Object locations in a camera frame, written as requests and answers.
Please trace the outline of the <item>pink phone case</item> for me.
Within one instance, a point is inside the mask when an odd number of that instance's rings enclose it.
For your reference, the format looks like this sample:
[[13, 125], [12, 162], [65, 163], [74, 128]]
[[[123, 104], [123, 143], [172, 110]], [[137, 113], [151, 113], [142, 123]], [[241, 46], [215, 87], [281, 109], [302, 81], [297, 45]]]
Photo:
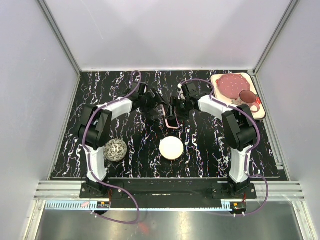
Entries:
[[161, 105], [162, 115], [165, 122], [165, 125], [168, 129], [177, 130], [179, 128], [179, 122], [176, 118], [175, 113], [173, 113], [173, 119], [166, 118], [166, 108], [164, 105]]

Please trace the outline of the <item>light blue smartphone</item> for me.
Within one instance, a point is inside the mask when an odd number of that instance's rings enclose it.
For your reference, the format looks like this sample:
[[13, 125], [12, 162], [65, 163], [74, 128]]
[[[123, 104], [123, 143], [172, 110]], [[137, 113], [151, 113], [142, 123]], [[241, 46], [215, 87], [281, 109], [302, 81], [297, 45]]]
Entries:
[[179, 127], [179, 123], [176, 119], [167, 119], [166, 124], [168, 128], [177, 129]]

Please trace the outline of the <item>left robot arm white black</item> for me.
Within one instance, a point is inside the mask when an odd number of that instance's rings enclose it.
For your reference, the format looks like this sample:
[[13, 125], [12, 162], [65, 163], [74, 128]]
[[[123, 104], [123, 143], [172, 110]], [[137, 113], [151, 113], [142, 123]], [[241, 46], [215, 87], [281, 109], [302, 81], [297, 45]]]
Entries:
[[148, 89], [145, 83], [134, 83], [127, 95], [100, 105], [86, 105], [80, 118], [77, 135], [85, 151], [87, 174], [84, 187], [97, 198], [108, 193], [103, 181], [107, 176], [104, 148], [109, 141], [111, 122], [137, 109], [148, 117], [156, 115], [158, 106], [168, 102], [155, 89]]

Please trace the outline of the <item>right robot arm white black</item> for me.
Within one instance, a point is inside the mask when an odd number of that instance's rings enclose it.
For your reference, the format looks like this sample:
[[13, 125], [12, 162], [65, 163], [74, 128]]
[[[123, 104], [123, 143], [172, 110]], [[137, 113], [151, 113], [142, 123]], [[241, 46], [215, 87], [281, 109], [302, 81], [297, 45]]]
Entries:
[[187, 120], [191, 111], [210, 114], [221, 120], [224, 138], [231, 148], [231, 167], [222, 192], [232, 198], [245, 195], [250, 188], [249, 160], [251, 152], [260, 142], [260, 133], [250, 107], [224, 103], [213, 93], [200, 93], [192, 80], [179, 85], [180, 95], [171, 96], [162, 111], [168, 128], [173, 129], [180, 121]]

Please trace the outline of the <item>white round bowl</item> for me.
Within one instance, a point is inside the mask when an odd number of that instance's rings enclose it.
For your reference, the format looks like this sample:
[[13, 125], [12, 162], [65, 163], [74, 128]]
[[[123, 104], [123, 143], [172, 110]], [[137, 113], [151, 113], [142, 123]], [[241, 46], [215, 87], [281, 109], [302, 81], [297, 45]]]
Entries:
[[168, 136], [160, 141], [159, 151], [165, 159], [174, 161], [184, 153], [184, 145], [179, 138]]

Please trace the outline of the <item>leaf patterned bowl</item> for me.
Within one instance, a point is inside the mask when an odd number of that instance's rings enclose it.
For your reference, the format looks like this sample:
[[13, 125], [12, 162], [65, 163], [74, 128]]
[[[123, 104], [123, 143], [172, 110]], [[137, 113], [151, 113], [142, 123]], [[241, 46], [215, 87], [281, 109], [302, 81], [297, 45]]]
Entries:
[[110, 162], [122, 161], [128, 151], [127, 144], [121, 139], [112, 139], [104, 146], [104, 157]]

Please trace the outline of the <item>pink dotted plate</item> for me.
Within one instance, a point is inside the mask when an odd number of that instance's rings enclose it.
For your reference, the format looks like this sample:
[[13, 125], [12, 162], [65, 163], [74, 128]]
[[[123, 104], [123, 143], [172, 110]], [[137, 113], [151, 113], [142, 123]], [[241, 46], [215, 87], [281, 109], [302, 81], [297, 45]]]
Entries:
[[236, 100], [242, 91], [249, 91], [250, 84], [241, 74], [228, 73], [216, 81], [217, 89], [226, 98]]

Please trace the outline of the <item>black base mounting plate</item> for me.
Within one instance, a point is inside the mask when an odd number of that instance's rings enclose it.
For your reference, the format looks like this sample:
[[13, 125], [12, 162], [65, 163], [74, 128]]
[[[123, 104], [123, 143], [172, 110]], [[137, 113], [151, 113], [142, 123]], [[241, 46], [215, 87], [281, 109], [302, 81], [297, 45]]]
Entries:
[[81, 199], [110, 198], [113, 208], [135, 208], [133, 196], [142, 209], [222, 208], [222, 200], [255, 200], [255, 185], [246, 181], [239, 187], [217, 178], [109, 178], [111, 186], [82, 182]]

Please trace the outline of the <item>pink mug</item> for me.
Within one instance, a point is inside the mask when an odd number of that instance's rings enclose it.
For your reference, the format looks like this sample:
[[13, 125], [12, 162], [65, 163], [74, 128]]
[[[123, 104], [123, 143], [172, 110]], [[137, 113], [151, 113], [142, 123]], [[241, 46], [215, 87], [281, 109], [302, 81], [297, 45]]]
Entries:
[[243, 90], [239, 93], [239, 97], [235, 100], [235, 104], [240, 106], [246, 104], [251, 109], [252, 113], [257, 113], [260, 110], [260, 105], [256, 102], [257, 96], [250, 90]]

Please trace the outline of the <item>cream rectangular tray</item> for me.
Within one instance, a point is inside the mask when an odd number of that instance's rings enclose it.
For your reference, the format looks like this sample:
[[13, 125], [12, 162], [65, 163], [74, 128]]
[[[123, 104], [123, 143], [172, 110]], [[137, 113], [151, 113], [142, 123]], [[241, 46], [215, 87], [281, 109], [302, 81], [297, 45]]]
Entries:
[[[225, 102], [225, 103], [227, 103], [228, 105], [229, 105], [229, 104], [236, 105], [236, 103], [235, 103], [236, 99], [229, 99], [229, 98], [224, 97], [224, 96], [219, 92], [219, 90], [218, 90], [218, 88], [217, 88], [216, 80], [219, 79], [222, 75], [225, 75], [225, 74], [215, 74], [215, 75], [212, 75], [212, 76], [210, 77], [210, 80], [211, 80], [211, 82], [213, 83], [213, 86], [214, 86], [214, 96], [215, 96], [218, 100], [220, 100], [220, 101], [222, 101], [222, 102]], [[248, 81], [249, 84], [250, 84], [250, 91], [252, 91], [252, 92], [257, 96], [256, 102], [257, 102], [257, 103], [259, 104], [259, 106], [260, 106], [260, 110], [259, 110], [258, 112], [256, 112], [256, 113], [252, 113], [252, 115], [253, 115], [253, 117], [254, 117], [255, 120], [262, 120], [263, 118], [265, 118], [265, 116], [266, 116], [266, 111], [265, 111], [265, 109], [264, 109], [264, 107], [263, 107], [262, 101], [261, 101], [261, 99], [260, 99], [260, 97], [259, 97], [259, 95], [258, 95], [258, 92], [257, 92], [257, 90], [256, 90], [256, 88], [255, 88], [255, 86], [254, 86], [254, 83], [253, 83], [253, 80], [252, 80], [251, 76], [250, 76], [248, 73], [244, 73], [244, 72], [241, 72], [241, 73], [229, 73], [229, 74], [240, 74], [240, 75], [244, 76], [244, 77], [247, 79], [247, 81]]]

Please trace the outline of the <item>left aluminium frame post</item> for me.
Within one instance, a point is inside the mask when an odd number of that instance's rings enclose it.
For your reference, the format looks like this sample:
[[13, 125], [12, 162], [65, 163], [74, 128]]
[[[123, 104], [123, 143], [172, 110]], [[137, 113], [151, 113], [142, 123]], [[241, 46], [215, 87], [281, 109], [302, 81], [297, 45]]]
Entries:
[[39, 5], [44, 17], [46, 18], [46, 21], [48, 22], [53, 34], [55, 35], [57, 41], [59, 42], [65, 56], [67, 57], [69, 63], [71, 64], [72, 68], [76, 72], [77, 76], [80, 76], [82, 73], [81, 68], [79, 67], [74, 55], [72, 54], [55, 18], [50, 10], [47, 2], [45, 0], [36, 0], [37, 4]]

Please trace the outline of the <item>aluminium frame post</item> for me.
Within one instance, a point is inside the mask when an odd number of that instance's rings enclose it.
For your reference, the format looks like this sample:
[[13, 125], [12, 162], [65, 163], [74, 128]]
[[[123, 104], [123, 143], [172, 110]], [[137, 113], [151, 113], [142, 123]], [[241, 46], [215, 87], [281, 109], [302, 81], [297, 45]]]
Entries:
[[72, 68], [76, 72], [77, 76], [80, 76], [82, 73], [81, 68], [79, 67], [74, 55], [72, 54], [55, 18], [50, 10], [47, 2], [45, 0], [36, 0], [37, 4], [39, 5], [44, 17], [46, 18], [46, 21], [48, 22], [53, 34], [55, 35], [57, 41], [59, 42], [65, 56], [67, 57], [69, 63], [71, 64]]
[[283, 32], [285, 26], [287, 25], [291, 15], [293, 14], [293, 12], [295, 11], [296, 7], [298, 6], [298, 4], [300, 3], [300, 0], [291, 0], [288, 4], [288, 6], [286, 7], [279, 23], [277, 24], [270, 40], [268, 41], [261, 57], [259, 58], [257, 64], [255, 65], [255, 67], [252, 69], [252, 72], [256, 75], [262, 68], [263, 64], [265, 63], [265, 61], [268, 58], [268, 55], [270, 54], [270, 52], [272, 51], [274, 45], [276, 44], [278, 38], [280, 37], [281, 33]]

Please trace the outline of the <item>aluminium front rail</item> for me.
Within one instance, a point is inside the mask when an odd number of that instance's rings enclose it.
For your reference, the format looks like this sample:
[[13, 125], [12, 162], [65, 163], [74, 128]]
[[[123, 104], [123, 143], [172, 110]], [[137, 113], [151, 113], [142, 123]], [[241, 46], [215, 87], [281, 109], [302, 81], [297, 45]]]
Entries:
[[[37, 198], [106, 198], [113, 199], [125, 197], [124, 190], [133, 196], [191, 196], [212, 197], [214, 199], [232, 199], [233, 197], [223, 193], [222, 186], [226, 181], [216, 179], [173, 179], [173, 178], [113, 178], [110, 184], [117, 186], [111, 193], [105, 195], [94, 194], [92, 190], [84, 187], [81, 181], [41, 181], [38, 184], [35, 197]], [[305, 199], [301, 185], [297, 181], [253, 181], [246, 191], [248, 200], [269, 201], [303, 201]]]

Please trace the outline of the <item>right aluminium frame post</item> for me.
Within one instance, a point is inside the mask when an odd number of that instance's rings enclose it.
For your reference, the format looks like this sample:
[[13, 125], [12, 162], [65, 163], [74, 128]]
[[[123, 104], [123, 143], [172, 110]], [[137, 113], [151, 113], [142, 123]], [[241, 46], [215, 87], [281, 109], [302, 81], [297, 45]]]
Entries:
[[259, 58], [257, 64], [255, 65], [255, 67], [252, 69], [252, 72], [256, 75], [262, 68], [263, 64], [265, 63], [265, 61], [268, 58], [268, 55], [270, 54], [270, 52], [272, 51], [274, 45], [276, 44], [278, 38], [280, 37], [281, 33], [283, 32], [285, 26], [287, 25], [291, 15], [293, 14], [293, 12], [295, 11], [296, 7], [298, 6], [298, 4], [300, 3], [300, 0], [291, 0], [288, 4], [288, 6], [286, 7], [279, 23], [277, 24], [270, 40], [268, 41], [261, 57]]

